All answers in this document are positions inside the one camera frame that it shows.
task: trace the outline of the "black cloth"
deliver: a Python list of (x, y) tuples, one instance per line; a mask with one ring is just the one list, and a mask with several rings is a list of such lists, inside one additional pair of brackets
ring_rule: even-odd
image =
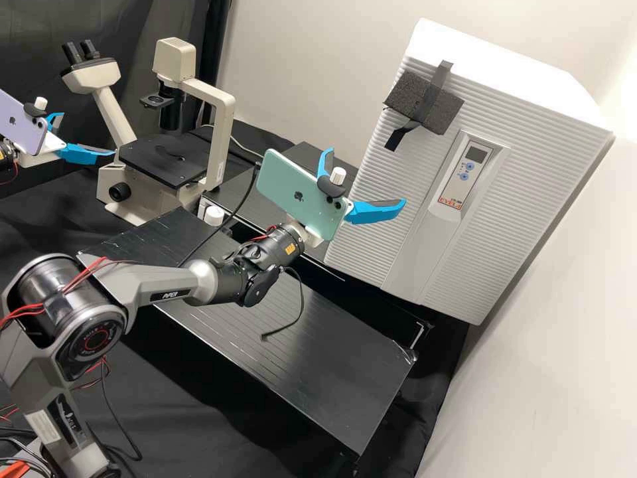
[[(236, 122), (246, 147), (284, 150), (288, 141)], [(249, 163), (230, 155), (226, 179)], [(78, 171), (0, 200), (0, 285), (33, 257), (74, 254), (130, 225), (95, 197), (96, 174)], [(466, 324), (440, 317), (419, 360), (357, 464), (342, 446), (268, 389), (152, 307), (108, 354), (107, 391), (144, 453), (128, 461), (146, 477), (411, 477), (435, 424)], [(76, 393), (99, 437), (128, 450), (99, 387)], [(0, 385), (0, 407), (9, 404)], [(16, 426), (26, 422), (15, 414)], [(11, 452), (0, 444), (0, 452)]]
[[(137, 134), (158, 132), (158, 112), (145, 110), (139, 98), (157, 90), (151, 71), (155, 42), (179, 37), (202, 52), (208, 0), (0, 0), (0, 88), (20, 102), (37, 96), (48, 100), (48, 112), (64, 112), (59, 136), (64, 141), (113, 147), (92, 95), (71, 93), (60, 72), (68, 67), (61, 45), (91, 39), (102, 56), (117, 60), (121, 78), (111, 89)], [(193, 123), (194, 100), (184, 108), (184, 124)], [(53, 161), (20, 169), (0, 198), (78, 170)], [(0, 183), (14, 175), (0, 171)]]

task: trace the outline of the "black tabletop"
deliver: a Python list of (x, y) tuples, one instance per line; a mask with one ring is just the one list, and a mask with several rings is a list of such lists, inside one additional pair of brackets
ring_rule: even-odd
[[(86, 252), (176, 266), (212, 230), (178, 208)], [(237, 246), (217, 234), (195, 257), (221, 258)], [(156, 307), (362, 455), (413, 357), (311, 288), (305, 286), (303, 295), (300, 321), (266, 341), (260, 335), (292, 321), (300, 307), (299, 283), (287, 274), (255, 307), (234, 303), (191, 307), (183, 301)]]

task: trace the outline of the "white wall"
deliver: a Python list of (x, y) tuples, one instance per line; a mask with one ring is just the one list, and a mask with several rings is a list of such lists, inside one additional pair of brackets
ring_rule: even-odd
[(636, 161), (617, 141), (486, 326), (418, 478), (637, 475)]
[(630, 30), (632, 37), (616, 52), (620, 66), (609, 72), (598, 101), (615, 134), (637, 141), (637, 18)]
[(237, 115), (359, 164), (421, 17), (570, 71), (599, 100), (634, 0), (234, 0), (219, 85)]

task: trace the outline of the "black fabric backdrop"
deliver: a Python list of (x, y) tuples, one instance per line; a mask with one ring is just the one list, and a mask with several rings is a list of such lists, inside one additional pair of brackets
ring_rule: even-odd
[[(0, 88), (21, 102), (48, 100), (47, 111), (64, 112), (60, 137), (72, 143), (112, 147), (91, 95), (71, 93), (60, 72), (68, 66), (61, 45), (92, 39), (103, 56), (117, 60), (122, 78), (112, 90), (137, 134), (158, 131), (158, 113), (139, 98), (157, 90), (151, 72), (155, 42), (180, 37), (200, 54), (208, 0), (0, 0)], [(184, 122), (195, 117), (189, 101)], [(0, 187), (0, 197), (43, 183), (77, 167), (53, 161), (21, 169), (17, 180)], [(13, 172), (0, 172), (0, 182)]]

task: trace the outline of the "display screen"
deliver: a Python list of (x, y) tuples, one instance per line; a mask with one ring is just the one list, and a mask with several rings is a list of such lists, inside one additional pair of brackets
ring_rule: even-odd
[(471, 146), (466, 152), (466, 155), (464, 155), (464, 158), (468, 159), (469, 161), (475, 161), (476, 163), (482, 164), (487, 154), (488, 151)]

